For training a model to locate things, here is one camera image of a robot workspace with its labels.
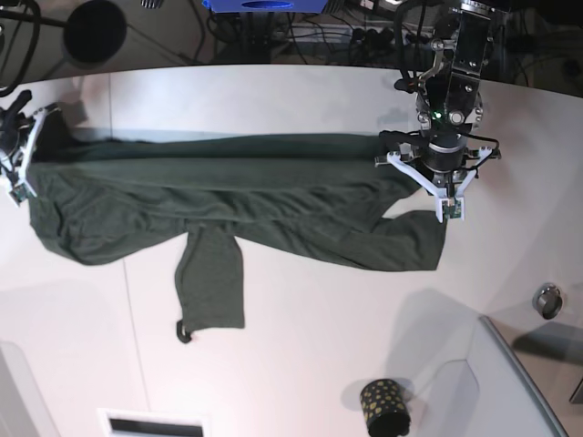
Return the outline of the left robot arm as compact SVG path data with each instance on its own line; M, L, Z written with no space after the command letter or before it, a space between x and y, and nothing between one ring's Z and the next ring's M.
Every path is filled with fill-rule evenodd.
M404 18L434 1L403 1L394 12L394 45L401 77L394 84L415 97L419 128L380 133L385 153L377 166L391 165L412 178L435 199L439 221L465 215L465 191L478 169L499 159L500 143L475 134L484 115L479 92L491 41L491 5L462 1L434 24L429 47L433 64L415 73L405 64Z

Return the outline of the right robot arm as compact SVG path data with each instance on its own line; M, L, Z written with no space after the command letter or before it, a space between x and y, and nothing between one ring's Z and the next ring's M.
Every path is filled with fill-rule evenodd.
M32 26L31 35L22 63L10 83L1 85L1 97L8 97L23 83L30 67L41 28L63 28L66 23L44 16L37 1L3 1L1 3L1 69L5 70L14 51L22 25ZM32 153L33 139L30 130L36 125L33 117L22 114L32 99L30 91L21 92L14 102L1 110L1 184L9 190L22 188L26 181L26 166Z

